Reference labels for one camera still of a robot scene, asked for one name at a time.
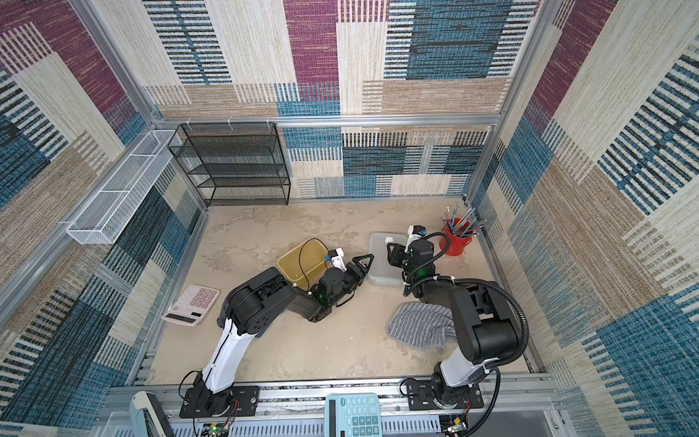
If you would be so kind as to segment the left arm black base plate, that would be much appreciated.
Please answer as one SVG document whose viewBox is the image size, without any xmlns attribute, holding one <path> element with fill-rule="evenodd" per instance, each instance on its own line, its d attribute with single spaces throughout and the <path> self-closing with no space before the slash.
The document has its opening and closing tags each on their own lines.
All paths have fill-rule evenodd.
<svg viewBox="0 0 699 437">
<path fill-rule="evenodd" d="M 251 417 L 258 408 L 258 386 L 232 386 L 213 393 L 205 386 L 187 390 L 179 411 L 181 419 Z"/>
</svg>

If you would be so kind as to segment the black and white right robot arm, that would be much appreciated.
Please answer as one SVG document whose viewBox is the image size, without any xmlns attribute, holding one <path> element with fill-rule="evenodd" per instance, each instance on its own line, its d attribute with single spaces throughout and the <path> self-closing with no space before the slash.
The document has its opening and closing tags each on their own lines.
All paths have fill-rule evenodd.
<svg viewBox="0 0 699 437">
<path fill-rule="evenodd" d="M 518 360 L 529 342 L 529 325 L 520 304 L 496 282 L 440 275 L 427 238 L 408 245 L 385 240 L 387 260 L 402 271 L 404 295 L 388 324 L 389 337 L 419 350 L 455 342 L 448 359 L 431 375 L 433 404 L 453 408 L 500 367 Z"/>
</svg>

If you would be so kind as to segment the translucent white lunch box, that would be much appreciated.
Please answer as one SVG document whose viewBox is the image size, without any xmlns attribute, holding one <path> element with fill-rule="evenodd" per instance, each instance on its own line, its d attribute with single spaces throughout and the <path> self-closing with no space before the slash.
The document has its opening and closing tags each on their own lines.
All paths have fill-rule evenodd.
<svg viewBox="0 0 699 437">
<path fill-rule="evenodd" d="M 373 263 L 368 274 L 371 284 L 380 287 L 401 288 L 402 269 L 392 267 L 388 262 L 388 249 L 386 239 L 391 242 L 405 245 L 407 236 L 405 234 L 375 232 L 370 238 L 370 253 L 374 256 Z"/>
</svg>

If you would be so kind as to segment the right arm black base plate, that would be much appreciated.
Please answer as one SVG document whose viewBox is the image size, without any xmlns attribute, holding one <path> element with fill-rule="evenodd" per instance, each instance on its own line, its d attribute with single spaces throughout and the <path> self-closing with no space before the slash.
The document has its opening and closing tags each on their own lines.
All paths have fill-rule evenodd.
<svg viewBox="0 0 699 437">
<path fill-rule="evenodd" d="M 473 388 L 457 388 L 455 400 L 440 402 L 431 387 L 430 381 L 406 378 L 399 384 L 399 392 L 409 402 L 410 411 L 482 409 L 484 401 L 479 385 Z"/>
</svg>

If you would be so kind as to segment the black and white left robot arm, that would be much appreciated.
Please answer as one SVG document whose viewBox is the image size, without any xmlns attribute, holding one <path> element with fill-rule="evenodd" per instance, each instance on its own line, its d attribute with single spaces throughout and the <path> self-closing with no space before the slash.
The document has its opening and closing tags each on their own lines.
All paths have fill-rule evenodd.
<svg viewBox="0 0 699 437">
<path fill-rule="evenodd" d="M 234 387 L 238 366 L 251 342 L 260 337 L 284 311 L 309 322 L 320 322 L 332 309 L 349 302 L 370 272 L 374 256 L 354 257 L 344 267 L 331 267 L 319 282 L 302 291 L 279 269 L 269 268 L 229 293 L 218 325 L 220 341 L 208 365 L 184 395 L 179 416 L 183 419 L 220 417 L 238 406 L 240 415 L 253 415 L 258 391 Z"/>
</svg>

